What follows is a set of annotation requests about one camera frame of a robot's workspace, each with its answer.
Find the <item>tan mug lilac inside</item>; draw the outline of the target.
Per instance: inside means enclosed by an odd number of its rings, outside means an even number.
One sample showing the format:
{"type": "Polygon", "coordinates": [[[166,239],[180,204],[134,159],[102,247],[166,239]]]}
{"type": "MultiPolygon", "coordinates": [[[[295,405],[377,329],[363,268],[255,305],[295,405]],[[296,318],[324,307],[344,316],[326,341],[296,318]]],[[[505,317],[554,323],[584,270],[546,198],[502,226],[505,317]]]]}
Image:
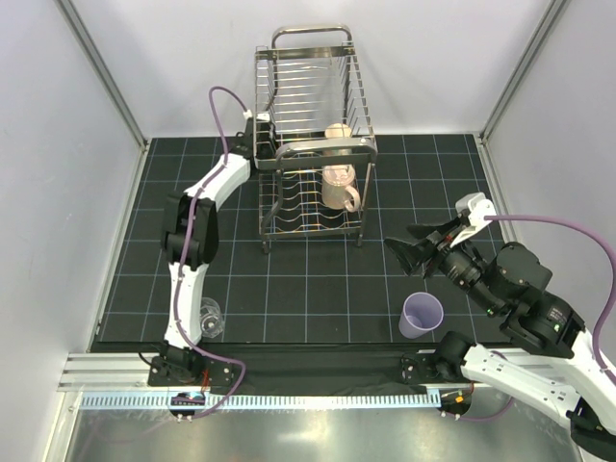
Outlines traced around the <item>tan mug lilac inside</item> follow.
{"type": "Polygon", "coordinates": [[[323,204],[332,210],[357,212],[361,197],[354,187],[355,169],[352,165],[326,166],[322,170],[321,195],[323,204]]]}

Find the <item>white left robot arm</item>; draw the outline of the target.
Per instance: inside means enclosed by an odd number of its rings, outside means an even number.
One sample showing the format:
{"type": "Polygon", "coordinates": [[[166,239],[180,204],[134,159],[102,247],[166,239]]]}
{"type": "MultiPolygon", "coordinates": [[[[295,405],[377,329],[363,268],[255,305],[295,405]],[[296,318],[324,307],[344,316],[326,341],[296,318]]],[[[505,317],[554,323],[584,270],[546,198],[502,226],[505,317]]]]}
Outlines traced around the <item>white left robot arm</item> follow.
{"type": "Polygon", "coordinates": [[[218,209],[257,171],[259,151],[253,143],[274,140],[270,117],[250,115],[245,130],[223,144],[225,151],[203,178],[167,196],[161,252],[167,259],[171,280],[169,317],[158,355],[150,362],[150,386],[192,386],[206,372],[206,357],[197,347],[203,338],[205,275],[218,253],[218,209]]]}

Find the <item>lilac plastic cup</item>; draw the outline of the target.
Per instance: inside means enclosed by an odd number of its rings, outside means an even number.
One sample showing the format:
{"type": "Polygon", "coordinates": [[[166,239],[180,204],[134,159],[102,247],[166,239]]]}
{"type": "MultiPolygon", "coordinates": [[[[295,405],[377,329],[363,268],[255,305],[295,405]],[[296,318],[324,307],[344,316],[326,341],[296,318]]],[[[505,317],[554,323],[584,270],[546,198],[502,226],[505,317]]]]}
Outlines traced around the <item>lilac plastic cup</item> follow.
{"type": "Polygon", "coordinates": [[[439,327],[443,318],[444,309],[436,296],[413,293],[402,304],[398,330],[406,339],[417,339],[439,327]]]}

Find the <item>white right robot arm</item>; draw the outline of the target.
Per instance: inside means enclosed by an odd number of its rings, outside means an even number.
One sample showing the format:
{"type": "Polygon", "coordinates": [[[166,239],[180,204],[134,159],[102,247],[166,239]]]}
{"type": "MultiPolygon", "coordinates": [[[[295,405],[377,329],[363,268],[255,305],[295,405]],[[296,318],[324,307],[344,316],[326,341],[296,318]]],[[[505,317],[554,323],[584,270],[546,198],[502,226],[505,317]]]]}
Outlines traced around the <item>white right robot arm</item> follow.
{"type": "Polygon", "coordinates": [[[408,241],[387,238],[403,272],[442,273],[532,360],[544,359],[556,380],[519,366],[469,337],[448,332],[431,354],[414,355],[422,379],[463,379],[498,389],[551,418],[577,446],[604,460],[615,458],[615,366],[600,335],[615,296],[610,295],[594,329],[561,297],[547,289],[552,272],[517,242],[486,261],[470,242],[471,222],[457,217],[440,225],[412,224],[408,241]]]}

